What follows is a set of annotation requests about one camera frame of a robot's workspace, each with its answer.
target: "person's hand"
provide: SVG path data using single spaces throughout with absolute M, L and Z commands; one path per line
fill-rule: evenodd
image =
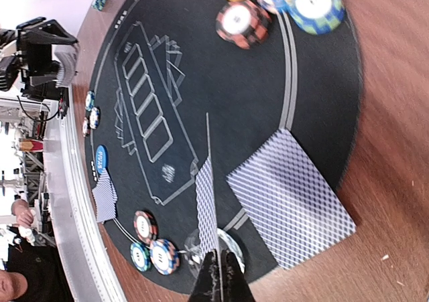
M 29 208 L 18 206 L 15 209 L 16 214 L 16 222 L 18 225 L 23 226 L 25 228 L 31 228 L 34 217 L 32 211 Z

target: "cable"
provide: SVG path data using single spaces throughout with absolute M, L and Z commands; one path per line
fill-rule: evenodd
M 9 99 L 9 98 L 0 98 L 0 100 L 11 101 L 11 99 Z M 51 112 L 51 109 L 48 107 L 48 105 L 46 103 L 32 102 L 32 101 L 24 101 L 24 103 L 28 103 L 28 104 L 42 104 L 42 105 L 44 105 L 48 109 L 48 112 Z
M 53 118 L 55 118 L 55 117 L 58 115 L 58 113 L 60 113 L 60 109 L 58 109 L 52 117 L 47 118 L 47 119 L 45 119 L 45 120 L 40 120 L 40 119 L 33 118 L 33 117 L 31 117 L 29 114 L 27 114 L 27 112 L 24 110 L 24 107 L 22 106 L 21 99 L 19 98 L 19 96 L 16 96 L 16 97 L 18 98 L 19 105 L 20 105 L 20 107 L 21 107 L 21 110 L 24 112 L 24 114 L 25 114 L 28 118 L 30 118 L 32 121 L 35 121 L 35 122 L 37 122 L 37 123 L 46 123 L 46 122 L 48 122 L 48 121 L 52 120 Z

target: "robotic arm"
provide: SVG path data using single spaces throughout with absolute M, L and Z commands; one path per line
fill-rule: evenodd
M 52 46 L 58 46 L 58 61 L 52 58 Z M 24 97 L 62 103 L 76 74 L 77 57 L 78 40 L 54 19 L 38 17 L 15 31 L 0 30 L 0 91 L 9 91 L 20 75 Z

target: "black and red poker chip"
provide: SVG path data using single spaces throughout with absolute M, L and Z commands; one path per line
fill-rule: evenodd
M 138 210 L 134 214 L 134 229 L 138 238 L 145 244 L 150 245 L 158 238 L 158 225 L 152 214 Z
M 241 32 L 231 34 L 225 29 L 225 15 L 236 6 L 246 8 L 251 15 L 249 25 Z M 242 2 L 228 2 L 219 12 L 216 18 L 216 31 L 227 42 L 231 42 L 243 49 L 263 42 L 268 36 L 268 26 L 271 23 L 269 14 L 250 0 Z

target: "card stack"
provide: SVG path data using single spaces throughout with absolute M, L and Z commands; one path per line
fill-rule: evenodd
M 106 169 L 99 176 L 99 182 L 93 189 L 95 206 L 97 207 L 97 223 L 116 218 L 116 202 L 118 200 L 115 186 Z

